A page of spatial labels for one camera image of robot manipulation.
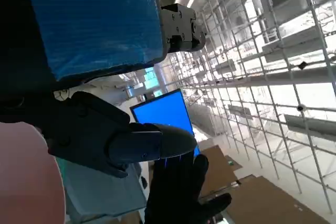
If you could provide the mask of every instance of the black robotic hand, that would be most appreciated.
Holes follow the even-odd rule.
[[[230,194],[203,205],[198,202],[208,160],[204,155],[194,160],[193,154],[155,161],[145,224],[205,224],[231,203]]]

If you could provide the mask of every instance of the blue cloth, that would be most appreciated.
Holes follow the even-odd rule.
[[[163,55],[155,0],[31,0],[57,80]]]

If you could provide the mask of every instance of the wire rack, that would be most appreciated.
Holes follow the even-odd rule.
[[[261,168],[268,157],[277,178],[279,165],[290,168],[299,193],[298,175],[320,184],[333,213],[334,0],[195,0],[192,8],[206,46],[169,55],[168,85],[183,89],[189,107],[208,108],[227,147],[248,159],[253,150]]]

